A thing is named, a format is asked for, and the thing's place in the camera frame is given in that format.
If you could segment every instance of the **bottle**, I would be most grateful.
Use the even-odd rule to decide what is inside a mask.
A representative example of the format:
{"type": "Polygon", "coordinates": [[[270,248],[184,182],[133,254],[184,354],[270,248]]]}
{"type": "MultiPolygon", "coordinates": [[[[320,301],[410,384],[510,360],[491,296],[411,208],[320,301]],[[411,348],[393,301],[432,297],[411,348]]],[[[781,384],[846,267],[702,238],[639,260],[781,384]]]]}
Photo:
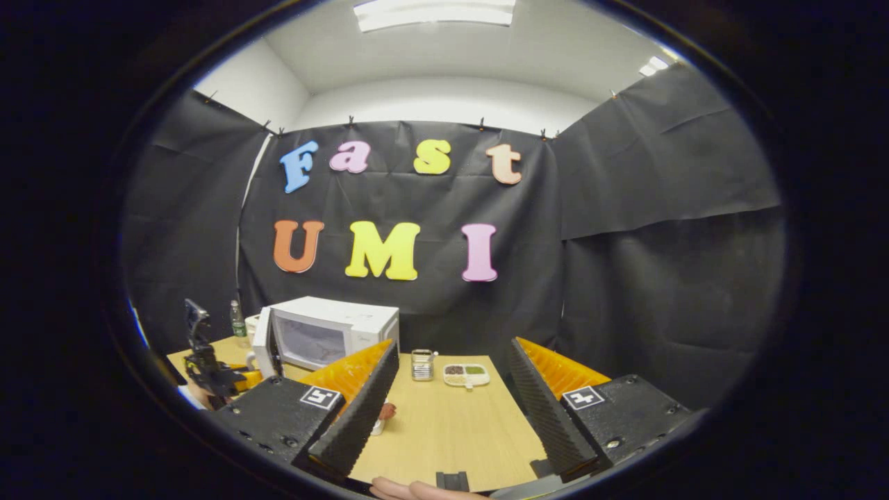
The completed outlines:
{"type": "Polygon", "coordinates": [[[250,349],[250,341],[247,340],[247,325],[244,323],[244,315],[241,314],[241,306],[237,301],[231,301],[231,329],[235,332],[237,346],[250,349]]]}

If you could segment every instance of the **microwave window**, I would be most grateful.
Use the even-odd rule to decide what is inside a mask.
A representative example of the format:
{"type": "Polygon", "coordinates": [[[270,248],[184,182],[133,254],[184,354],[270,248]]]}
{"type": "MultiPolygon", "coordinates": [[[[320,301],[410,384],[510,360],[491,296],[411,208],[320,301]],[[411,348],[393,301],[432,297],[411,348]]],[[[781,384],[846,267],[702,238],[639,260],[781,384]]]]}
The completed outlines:
{"type": "Polygon", "coordinates": [[[281,357],[290,362],[302,360],[326,365],[346,356],[343,333],[291,319],[275,318],[281,357]]]}

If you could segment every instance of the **blue letter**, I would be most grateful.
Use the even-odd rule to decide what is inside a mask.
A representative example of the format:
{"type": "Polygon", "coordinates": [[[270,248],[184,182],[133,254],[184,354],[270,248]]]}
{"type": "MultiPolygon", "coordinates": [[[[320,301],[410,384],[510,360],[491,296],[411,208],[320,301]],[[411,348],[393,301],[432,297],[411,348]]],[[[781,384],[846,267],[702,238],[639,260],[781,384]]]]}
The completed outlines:
{"type": "Polygon", "coordinates": [[[311,153],[315,151],[318,151],[318,143],[309,141],[281,157],[281,163],[284,164],[284,174],[287,176],[287,185],[284,186],[285,193],[292,193],[308,184],[308,175],[304,174],[302,170],[305,169],[308,172],[312,169],[311,153]]]}

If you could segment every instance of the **white ceiling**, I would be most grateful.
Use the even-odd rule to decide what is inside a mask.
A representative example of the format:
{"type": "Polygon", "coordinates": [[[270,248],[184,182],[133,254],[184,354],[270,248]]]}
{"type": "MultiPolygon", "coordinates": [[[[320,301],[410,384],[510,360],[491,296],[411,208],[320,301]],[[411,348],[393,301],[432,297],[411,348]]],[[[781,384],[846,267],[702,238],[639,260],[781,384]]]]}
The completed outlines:
{"type": "Polygon", "coordinates": [[[266,34],[310,93],[400,77],[485,77],[602,102],[636,82],[658,45],[575,0],[517,0],[510,27],[439,22],[361,33],[331,0],[266,34]]]}

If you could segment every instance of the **white tray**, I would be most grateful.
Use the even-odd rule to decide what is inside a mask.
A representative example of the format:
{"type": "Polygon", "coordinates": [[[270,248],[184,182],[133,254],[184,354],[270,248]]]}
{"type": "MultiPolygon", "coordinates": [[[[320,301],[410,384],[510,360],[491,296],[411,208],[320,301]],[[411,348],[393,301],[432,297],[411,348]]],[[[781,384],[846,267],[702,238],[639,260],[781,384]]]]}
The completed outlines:
{"type": "Polygon", "coordinates": [[[448,385],[452,385],[454,387],[465,387],[469,390],[472,390],[472,388],[476,385],[485,385],[486,383],[489,383],[491,381],[491,376],[488,375],[487,368],[483,367],[482,365],[476,365],[474,363],[452,363],[450,365],[444,365],[444,367],[442,367],[442,379],[444,380],[444,383],[448,385]],[[448,367],[463,367],[464,373],[460,375],[447,374],[445,370],[448,367]],[[467,375],[467,367],[482,368],[485,372],[482,374],[467,375]]]}

